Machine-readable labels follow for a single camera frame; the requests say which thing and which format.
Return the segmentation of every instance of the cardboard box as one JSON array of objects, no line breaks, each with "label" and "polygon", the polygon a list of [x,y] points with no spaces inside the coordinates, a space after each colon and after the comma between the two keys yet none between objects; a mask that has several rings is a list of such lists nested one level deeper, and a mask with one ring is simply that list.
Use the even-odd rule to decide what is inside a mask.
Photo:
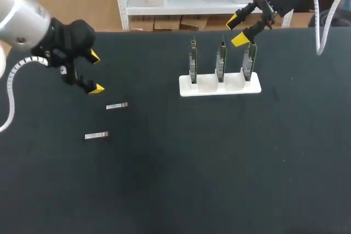
[{"label": "cardboard box", "polygon": [[207,25],[209,15],[184,15],[180,22],[181,30],[204,30]]},{"label": "cardboard box", "polygon": [[179,30],[182,16],[157,16],[155,18],[155,30]]},{"label": "cardboard box", "polygon": [[155,16],[129,16],[129,30],[153,31]]},{"label": "cardboard box", "polygon": [[[314,13],[293,13],[292,19],[290,22],[290,27],[299,27],[304,28],[308,27],[308,22]],[[229,30],[226,26],[228,20],[232,17],[232,15],[213,15],[210,16],[206,29],[207,31],[215,31],[215,30]],[[257,21],[261,20],[261,13],[254,13],[247,16],[246,20],[239,24],[235,29],[243,30],[245,27],[250,27],[254,25]],[[281,28],[283,18],[277,16],[275,18],[275,24],[272,28]]]}]

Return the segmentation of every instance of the small metal part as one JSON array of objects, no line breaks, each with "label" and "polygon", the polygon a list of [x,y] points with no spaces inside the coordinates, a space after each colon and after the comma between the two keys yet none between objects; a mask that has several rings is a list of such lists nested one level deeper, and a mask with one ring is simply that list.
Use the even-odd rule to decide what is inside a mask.
[{"label": "small metal part", "polygon": [[116,109],[116,108],[125,108],[128,107],[128,103],[124,102],[122,104],[111,104],[111,105],[106,105],[106,110],[111,110],[111,109]]},{"label": "small metal part", "polygon": [[109,132],[101,132],[101,133],[95,133],[95,134],[86,134],[85,139],[95,139],[95,138],[104,138],[104,137],[109,137]]},{"label": "small metal part", "polygon": [[189,73],[191,78],[191,83],[197,83],[197,49],[196,49],[196,40],[191,41],[191,52],[189,53]]},{"label": "small metal part", "polygon": [[224,36],[217,51],[216,72],[218,82],[224,82],[225,58],[227,57],[227,47],[225,46]]},{"label": "small metal part", "polygon": [[242,61],[242,71],[247,82],[251,80],[251,74],[253,71],[253,65],[256,59],[256,54],[257,46],[255,44],[250,43],[244,53],[244,60]]}]

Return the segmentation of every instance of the black tabletop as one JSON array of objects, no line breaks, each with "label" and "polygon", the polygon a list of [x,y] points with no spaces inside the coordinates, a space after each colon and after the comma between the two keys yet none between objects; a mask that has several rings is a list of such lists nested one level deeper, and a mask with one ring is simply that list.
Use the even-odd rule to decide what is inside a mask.
[{"label": "black tabletop", "polygon": [[[222,33],[195,34],[199,73],[214,72]],[[236,34],[224,32],[227,72],[244,54]],[[0,134],[1,234],[349,232],[351,30],[331,29],[322,56],[313,30],[265,31],[260,94],[182,98],[193,35],[98,34],[101,63],[78,64],[106,88],[98,95],[57,69],[19,71]],[[12,52],[7,72],[24,55]]]}]

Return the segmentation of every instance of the white stand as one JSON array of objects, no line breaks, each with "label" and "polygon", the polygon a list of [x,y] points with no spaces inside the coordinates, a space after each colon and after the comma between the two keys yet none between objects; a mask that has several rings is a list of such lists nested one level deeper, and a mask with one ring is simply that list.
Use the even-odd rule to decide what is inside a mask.
[{"label": "white stand", "polygon": [[251,81],[246,82],[241,68],[240,72],[226,73],[223,83],[218,82],[216,71],[214,74],[197,75],[197,84],[191,83],[190,75],[180,76],[179,89],[183,97],[227,95],[260,93],[261,85],[255,72],[251,75]]}]

